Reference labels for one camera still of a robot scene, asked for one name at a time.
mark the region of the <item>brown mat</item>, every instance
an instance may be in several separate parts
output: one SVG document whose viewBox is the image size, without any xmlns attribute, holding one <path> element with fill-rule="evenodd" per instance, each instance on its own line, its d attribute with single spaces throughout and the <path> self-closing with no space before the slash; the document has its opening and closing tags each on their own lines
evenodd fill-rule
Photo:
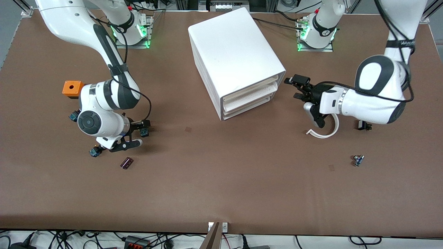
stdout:
<svg viewBox="0 0 443 249">
<path fill-rule="evenodd" d="M 230 233 L 443 237 L 443 67 L 428 25 L 411 58 L 416 100 L 401 118 L 362 132 L 340 117 L 339 132 L 321 140 L 304 134 L 313 126 L 285 84 L 271 102 L 219 121 L 187 33 L 215 15 L 165 13 L 151 48 L 129 51 L 155 131 L 140 148 L 98 158 L 88 154 L 95 139 L 68 119 L 78 102 L 61 91 L 65 80 L 108 79 L 106 65 L 52 35 L 38 11 L 23 19 L 0 72 L 0 227 L 203 233 L 219 220 Z M 334 53 L 309 53 L 297 52 L 293 30 L 259 27 L 286 76 L 350 85 L 388 33 L 379 16 L 347 15 Z M 141 100 L 126 113 L 147 109 Z M 359 154 L 366 159 L 353 167 Z"/>
</svg>

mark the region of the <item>black cable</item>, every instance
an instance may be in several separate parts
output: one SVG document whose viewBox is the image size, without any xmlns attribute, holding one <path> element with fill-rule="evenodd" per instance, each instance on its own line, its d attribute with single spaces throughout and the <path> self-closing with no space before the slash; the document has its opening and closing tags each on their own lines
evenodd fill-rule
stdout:
<svg viewBox="0 0 443 249">
<path fill-rule="evenodd" d="M 113 232 L 113 233 L 114 233 L 115 236 L 117 236 L 119 239 L 121 239 L 122 241 L 124 241 L 124 240 L 123 240 L 123 237 L 118 236 L 118 234 L 117 234 L 116 232 Z"/>
<path fill-rule="evenodd" d="M 284 12 L 281 12 L 279 10 L 274 10 L 274 13 L 279 13 L 279 14 L 281 14 L 282 16 L 284 16 L 286 19 L 288 19 L 290 21 L 293 21 L 293 22 L 297 21 L 297 19 L 291 18 L 291 17 L 287 16 Z"/>
<path fill-rule="evenodd" d="M 88 242 L 94 242 L 94 243 L 97 245 L 97 249 L 100 248 L 100 247 L 98 247 L 97 242 L 95 242 L 94 240 L 88 240 L 88 241 L 86 241 L 86 242 L 83 244 L 83 249 L 85 249 L 85 246 L 86 246 L 86 244 L 87 244 Z"/>
<path fill-rule="evenodd" d="M 352 238 L 354 238 L 354 237 L 356 237 L 356 238 L 358 238 L 360 241 L 361 241 L 361 243 L 356 243 L 356 242 L 354 242 L 353 240 L 352 240 Z M 358 245 L 358 246 L 364 246 L 365 247 L 365 249 L 368 249 L 368 245 L 378 245 L 378 244 L 380 244 L 381 243 L 381 237 L 377 237 L 378 239 L 379 239 L 379 241 L 377 241 L 377 242 L 374 242 L 374 243 L 366 243 L 360 236 L 355 236 L 355 235 L 351 235 L 351 236 L 349 236 L 349 240 L 351 241 L 351 243 L 352 244 L 354 244 L 354 245 Z"/>
<path fill-rule="evenodd" d="M 385 100 L 391 100 L 391 101 L 395 101 L 395 102 L 408 103 L 408 102 L 411 102 L 411 101 L 414 100 L 414 92 L 412 90 L 411 85 L 409 85 L 409 92 L 411 94 L 411 97 L 409 99 L 406 99 L 406 100 L 400 100 L 400 99 L 393 99 L 393 98 L 388 98 L 388 97 L 383 97 L 383 96 L 380 96 L 380 95 L 376 95 L 376 94 L 370 93 L 370 92 L 368 92 L 366 90 L 357 89 L 355 87 L 348 86 L 348 85 L 345 85 L 345 84 L 342 84 L 342 83 L 338 83 L 338 82 L 334 82 L 334 81 L 323 81 L 323 82 L 320 82 L 319 84 L 317 84 L 317 86 L 318 85 L 326 85 L 326 84 L 346 87 L 346 88 L 352 89 L 352 90 L 354 90 L 354 91 L 356 91 L 358 93 L 362 93 L 362 94 L 365 94 L 365 95 L 369 95 L 369 96 L 372 96 L 372 97 L 377 97 L 377 98 L 381 98 L 381 99 L 385 99 Z"/>
<path fill-rule="evenodd" d="M 253 17 L 252 19 L 254 19 L 256 21 L 259 21 L 259 22 L 264 22 L 264 23 L 269 23 L 269 24 L 272 24 L 272 25 L 276 25 L 276 26 L 288 27 L 288 28 L 292 28 L 292 29 L 296 29 L 296 30 L 303 30 L 300 27 L 293 27 L 293 26 L 288 26 L 288 25 L 284 25 L 284 24 L 280 24 L 280 23 L 273 23 L 273 22 L 262 20 L 262 19 L 258 19 L 258 18 L 255 18 L 255 17 Z"/>
<path fill-rule="evenodd" d="M 322 3 L 322 2 L 320 1 L 320 2 L 318 2 L 318 3 L 316 3 L 316 4 L 313 4 L 313 5 L 311 5 L 311 6 L 308 6 L 308 7 L 306 7 L 306 8 L 302 8 L 301 10 L 297 10 L 297 11 L 294 12 L 294 13 L 298 13 L 298 12 L 303 11 L 303 10 L 305 10 L 305 9 L 309 9 L 309 8 L 314 7 L 314 6 L 316 6 L 316 5 L 318 5 L 318 4 L 321 4 L 321 3 Z"/>
<path fill-rule="evenodd" d="M 92 19 L 96 20 L 100 25 L 102 23 L 106 24 L 108 27 L 112 27 L 117 33 L 121 34 L 123 36 L 123 40 L 124 40 L 124 63 L 126 63 L 126 60 L 128 59 L 128 42 L 126 40 L 126 36 L 124 35 L 124 33 L 118 28 L 118 25 L 112 24 L 110 22 L 105 22 L 102 21 L 98 18 L 94 18 L 93 16 L 89 15 Z"/>
<path fill-rule="evenodd" d="M 400 35 L 403 36 L 403 38 L 405 40 L 409 40 L 409 38 L 403 33 L 401 32 L 395 25 L 394 23 L 392 23 L 392 21 L 390 20 L 390 18 L 388 17 L 388 14 L 386 14 L 385 10 L 382 8 L 380 1 L 379 0 L 374 0 L 375 6 L 377 7 L 378 12 L 380 13 L 381 18 L 383 19 L 383 21 L 385 22 L 386 26 L 388 27 L 389 31 L 392 33 L 392 35 L 394 36 L 394 39 L 396 42 L 398 42 L 398 37 L 397 35 L 394 33 L 394 31 L 392 30 L 392 28 L 394 28 L 398 33 L 400 33 Z M 406 60 L 404 59 L 403 56 L 403 51 L 401 50 L 401 47 L 398 48 L 400 50 L 400 56 L 401 56 L 401 60 L 406 63 Z"/>
<path fill-rule="evenodd" d="M 120 84 L 122 87 L 124 87 L 124 88 L 126 88 L 126 89 L 129 89 L 129 90 L 131 90 L 131 91 L 134 91 L 134 92 L 140 94 L 141 96 L 145 97 L 145 98 L 148 100 L 148 102 L 149 102 L 149 112 L 148 112 L 148 114 L 146 115 L 146 117 L 144 118 L 144 119 L 148 119 L 148 117 L 149 117 L 149 115 L 151 115 L 151 111 L 152 111 L 152 103 L 151 103 L 151 100 L 150 100 L 146 95 L 144 95 L 143 93 L 141 93 L 141 92 L 135 90 L 134 88 L 132 88 L 132 87 L 130 87 L 130 86 L 126 86 L 126 85 L 124 85 L 123 83 L 121 83 L 120 81 L 118 81 L 118 80 L 116 80 L 116 79 L 114 79 L 114 78 L 112 78 L 112 80 L 115 81 L 115 82 L 117 82 L 118 84 Z"/>
<path fill-rule="evenodd" d="M 126 60 L 128 59 L 128 42 L 126 41 L 126 36 L 123 34 L 123 32 L 118 27 L 114 28 L 114 30 L 116 30 L 118 33 L 121 34 L 121 36 L 123 36 L 123 40 L 124 40 L 124 61 L 123 61 L 123 63 L 126 63 Z"/>
<path fill-rule="evenodd" d="M 160 243 L 157 243 L 157 244 L 155 244 L 155 245 L 153 245 L 153 246 L 150 246 L 150 248 L 152 249 L 152 248 L 154 248 L 154 247 L 156 247 L 156 246 L 158 246 L 158 245 L 161 245 L 162 243 L 165 243 L 165 242 L 167 242 L 167 241 L 172 240 L 173 238 L 177 238 L 178 236 L 182 236 L 182 234 L 175 235 L 175 236 L 173 236 L 173 237 L 171 237 L 171 238 L 168 238 L 168 239 L 165 240 L 165 241 L 160 241 Z"/>
<path fill-rule="evenodd" d="M 100 242 L 98 242 L 98 238 L 97 236 L 95 236 L 95 241 L 97 242 L 98 247 L 100 247 L 100 249 L 103 249 L 103 246 L 100 245 Z"/>
<path fill-rule="evenodd" d="M 56 234 L 56 233 L 54 233 L 53 235 L 54 235 L 54 237 L 52 237 L 52 241 L 51 241 L 51 243 L 49 244 L 48 249 L 52 249 L 52 243 L 54 242 L 55 238 L 57 237 L 57 234 Z"/>
<path fill-rule="evenodd" d="M 113 26 L 113 25 L 114 25 L 114 24 L 112 24 L 112 23 L 102 21 L 102 20 L 100 20 L 100 19 L 98 19 L 98 18 L 94 18 L 94 17 L 91 16 L 91 15 L 90 15 L 90 17 L 91 17 L 92 19 L 96 20 L 96 21 L 99 22 L 99 23 L 104 23 L 104 24 L 106 24 L 106 25 L 108 25 L 108 26 Z M 126 63 L 126 59 L 127 59 L 127 56 L 128 56 L 128 43 L 126 42 L 126 37 L 124 36 L 124 34 L 123 34 L 118 28 L 114 28 L 114 29 L 115 29 L 117 32 L 119 32 L 120 34 L 123 35 L 124 43 L 125 43 L 124 63 Z M 144 118 L 144 119 L 147 119 L 147 118 L 149 117 L 149 115 L 151 114 L 151 111 L 152 111 L 152 102 L 151 102 L 151 100 L 150 100 L 146 95 L 144 95 L 143 93 L 141 93 L 141 92 L 139 92 L 139 91 L 133 89 L 132 87 L 125 86 L 123 83 L 121 83 L 120 81 L 118 81 L 118 80 L 116 80 L 116 79 L 114 79 L 114 78 L 113 78 L 113 80 L 114 80 L 115 82 L 117 82 L 118 84 L 120 84 L 121 86 L 123 86 L 124 88 L 129 89 L 129 90 L 131 90 L 131 91 L 134 91 L 134 92 L 140 94 L 141 96 L 145 97 L 145 98 L 148 100 L 148 102 L 149 102 L 149 112 L 148 112 L 148 114 L 146 115 L 146 117 Z"/>
<path fill-rule="evenodd" d="M 100 232 L 98 232 L 98 231 L 96 231 L 96 232 L 89 232 L 89 233 L 86 234 L 86 237 L 91 239 L 91 238 L 97 237 L 99 234 L 100 234 Z"/>
<path fill-rule="evenodd" d="M 187 236 L 187 237 L 199 236 L 199 237 L 202 237 L 202 238 L 206 238 L 205 236 L 200 235 L 200 234 L 183 234 L 183 235 L 184 235 L 184 236 Z"/>
<path fill-rule="evenodd" d="M 297 245 L 299 246 L 299 248 L 303 249 L 302 246 L 300 245 L 299 238 L 297 237 L 297 235 L 295 235 L 295 241 L 297 241 Z"/>
<path fill-rule="evenodd" d="M 148 9 L 148 8 L 144 8 L 143 6 L 139 6 L 139 5 L 136 5 L 134 2 L 132 2 L 132 1 L 128 1 L 130 4 L 132 4 L 132 5 L 134 5 L 134 6 L 136 6 L 136 7 L 138 7 L 138 8 L 141 8 L 141 9 L 144 9 L 144 10 L 149 10 L 149 11 L 157 11 L 157 10 L 166 10 L 166 9 Z"/>
<path fill-rule="evenodd" d="M 248 240 L 246 239 L 246 236 L 244 234 L 241 234 L 243 237 L 243 249 L 249 249 Z"/>
<path fill-rule="evenodd" d="M 0 236 L 1 238 L 7 238 L 8 239 L 8 247 L 6 249 L 9 249 L 11 247 L 11 237 L 9 237 L 8 235 L 2 235 Z"/>
</svg>

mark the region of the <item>white plastic clip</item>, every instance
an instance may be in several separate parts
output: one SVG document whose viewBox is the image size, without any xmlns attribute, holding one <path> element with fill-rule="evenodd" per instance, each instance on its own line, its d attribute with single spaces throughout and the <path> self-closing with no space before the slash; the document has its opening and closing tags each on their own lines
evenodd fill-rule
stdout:
<svg viewBox="0 0 443 249">
<path fill-rule="evenodd" d="M 332 113 L 331 115 L 332 115 L 332 117 L 334 118 L 334 122 L 335 122 L 335 128 L 334 128 L 334 131 L 333 131 L 331 134 L 329 134 L 329 135 L 320 135 L 320 134 L 316 133 L 315 131 L 313 131 L 312 129 L 310 129 L 310 130 L 306 133 L 306 135 L 311 134 L 312 136 L 314 136 L 314 137 L 316 137 L 316 138 L 328 138 L 328 137 L 334 135 L 335 133 L 337 133 L 337 131 L 338 131 L 338 126 L 340 125 L 340 123 L 339 123 L 339 121 L 338 121 L 338 116 L 337 116 L 337 114 L 335 114 L 335 113 Z"/>
</svg>

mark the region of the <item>white robotic arm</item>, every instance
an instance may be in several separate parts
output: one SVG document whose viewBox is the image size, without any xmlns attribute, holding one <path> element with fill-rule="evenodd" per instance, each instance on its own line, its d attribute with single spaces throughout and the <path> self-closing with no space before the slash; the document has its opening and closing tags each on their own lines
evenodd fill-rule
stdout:
<svg viewBox="0 0 443 249">
<path fill-rule="evenodd" d="M 311 85 L 308 77 L 295 75 L 285 83 L 302 94 L 295 98 L 306 102 L 305 111 L 317 127 L 324 126 L 325 114 L 342 114 L 359 120 L 389 124 L 402 114 L 407 102 L 403 91 L 409 87 L 408 60 L 415 45 L 415 34 L 426 5 L 425 0 L 375 0 L 377 8 L 390 29 L 384 55 L 363 61 L 354 87 L 336 82 Z"/>
<path fill-rule="evenodd" d="M 306 31 L 302 33 L 300 39 L 313 48 L 326 47 L 344 13 L 343 0 L 323 0 L 320 9 L 307 17 Z"/>
<path fill-rule="evenodd" d="M 130 12 L 123 0 L 92 2 L 104 10 L 111 23 L 116 22 L 112 24 L 119 28 L 118 34 L 124 34 L 128 44 L 143 38 L 136 30 L 139 20 L 134 16 L 137 14 Z M 86 85 L 80 93 L 80 110 L 76 112 L 78 116 L 75 121 L 84 133 L 97 137 L 100 144 L 90 151 L 91 155 L 98 156 L 105 149 L 113 152 L 140 146 L 141 140 L 130 139 L 125 142 L 122 138 L 140 128 L 146 128 L 144 132 L 147 135 L 148 121 L 132 122 L 113 112 L 134 108 L 140 99 L 140 93 L 105 28 L 92 21 L 81 0 L 37 0 L 37 5 L 45 24 L 54 35 L 67 42 L 96 50 L 113 77 L 111 80 Z"/>
</svg>

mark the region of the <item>small black object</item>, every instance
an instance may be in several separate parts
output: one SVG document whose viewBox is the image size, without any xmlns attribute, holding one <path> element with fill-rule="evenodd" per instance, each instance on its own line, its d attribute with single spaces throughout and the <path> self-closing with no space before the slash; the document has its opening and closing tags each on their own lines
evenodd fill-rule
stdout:
<svg viewBox="0 0 443 249">
<path fill-rule="evenodd" d="M 106 148 L 101 145 L 94 146 L 94 148 L 89 151 L 89 154 L 91 157 L 98 157 L 104 150 L 106 150 Z"/>
<path fill-rule="evenodd" d="M 138 140 L 132 140 L 126 142 L 124 137 L 121 138 L 120 143 L 116 144 L 114 148 L 110 149 L 109 152 L 125 151 L 127 149 L 139 147 L 141 144 Z"/>
<path fill-rule="evenodd" d="M 293 85 L 298 91 L 302 93 L 294 94 L 294 98 L 300 99 L 303 102 L 310 102 L 314 105 L 319 105 L 323 92 L 333 88 L 334 86 L 319 84 L 312 85 L 311 78 L 295 74 L 291 78 L 286 78 L 284 83 Z"/>
<path fill-rule="evenodd" d="M 174 247 L 174 241 L 173 240 L 165 241 L 165 248 L 166 249 L 172 249 L 173 247 Z"/>
<path fill-rule="evenodd" d="M 8 249 L 37 249 L 37 247 L 35 246 L 31 246 L 31 245 L 23 245 L 22 243 L 18 242 L 18 243 L 14 243 L 12 244 Z"/>
<path fill-rule="evenodd" d="M 358 121 L 358 130 L 359 131 L 362 131 L 362 130 L 370 131 L 370 130 L 372 130 L 372 124 L 368 124 L 366 121 L 359 120 Z"/>
<path fill-rule="evenodd" d="M 140 137 L 147 137 L 147 136 L 149 136 L 148 129 L 146 127 L 145 128 L 141 128 L 140 129 Z"/>
<path fill-rule="evenodd" d="M 131 166 L 131 164 L 134 162 L 134 160 L 130 157 L 127 157 L 121 164 L 120 167 L 122 169 L 128 169 L 129 166 Z"/>
<path fill-rule="evenodd" d="M 244 234 L 241 235 L 243 237 L 243 249 L 249 249 L 248 240 Z"/>
<path fill-rule="evenodd" d="M 80 114 L 80 110 L 77 110 L 77 111 L 73 111 L 72 113 L 71 113 L 71 115 L 69 115 L 69 119 L 71 119 L 72 121 L 74 121 L 74 122 L 77 122 L 77 119 L 78 119 L 78 115 Z"/>
</svg>

